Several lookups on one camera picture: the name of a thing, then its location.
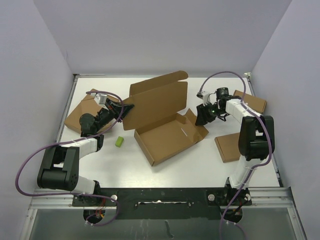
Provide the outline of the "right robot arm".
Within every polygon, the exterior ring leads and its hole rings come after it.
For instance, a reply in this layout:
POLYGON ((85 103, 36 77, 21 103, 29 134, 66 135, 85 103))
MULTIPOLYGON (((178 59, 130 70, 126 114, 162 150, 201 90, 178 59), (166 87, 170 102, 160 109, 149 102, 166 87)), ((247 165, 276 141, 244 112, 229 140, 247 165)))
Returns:
POLYGON ((196 107, 195 125, 204 126, 216 119, 225 122, 228 116, 232 116, 240 124, 240 158, 235 171, 227 179, 230 187, 222 192, 223 200, 232 205, 241 197, 239 189, 248 187, 256 168, 271 161, 270 157, 275 150, 274 119, 252 109, 245 102, 245 93, 230 95, 227 87, 221 87, 214 94, 214 103, 211 102, 212 93, 201 90, 196 94, 202 103, 196 107))

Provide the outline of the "large cardboard box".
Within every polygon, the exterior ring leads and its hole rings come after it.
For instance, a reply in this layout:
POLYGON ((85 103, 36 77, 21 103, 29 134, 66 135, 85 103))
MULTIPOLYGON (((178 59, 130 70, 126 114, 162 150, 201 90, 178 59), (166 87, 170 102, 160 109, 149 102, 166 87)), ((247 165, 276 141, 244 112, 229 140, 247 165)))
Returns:
POLYGON ((124 104, 134 107, 123 119, 125 131, 134 138, 154 167, 202 141, 208 130, 196 125, 196 115, 187 107, 189 75, 182 70, 133 83, 124 104))

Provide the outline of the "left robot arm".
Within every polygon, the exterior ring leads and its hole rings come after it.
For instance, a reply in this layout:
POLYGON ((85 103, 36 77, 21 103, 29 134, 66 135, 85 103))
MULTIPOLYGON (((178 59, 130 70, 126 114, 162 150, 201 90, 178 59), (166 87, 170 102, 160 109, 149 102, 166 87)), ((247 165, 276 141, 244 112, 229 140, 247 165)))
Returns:
POLYGON ((47 148, 37 176, 38 187, 84 194, 84 200, 91 206, 101 201, 101 187, 98 181, 79 175, 80 159, 102 148, 104 135, 98 132, 103 127, 112 120, 122 122, 135 107, 132 103, 121 104, 106 96, 95 102, 101 106, 97 114, 84 113, 79 118, 81 140, 47 148))

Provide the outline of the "green block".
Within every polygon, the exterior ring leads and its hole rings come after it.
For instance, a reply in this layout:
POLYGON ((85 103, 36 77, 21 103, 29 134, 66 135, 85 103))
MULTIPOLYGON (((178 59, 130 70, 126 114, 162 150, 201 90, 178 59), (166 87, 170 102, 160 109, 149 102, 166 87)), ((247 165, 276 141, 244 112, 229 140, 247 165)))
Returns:
POLYGON ((114 145, 120 148, 123 143, 124 143, 124 138, 122 136, 118 136, 114 145))

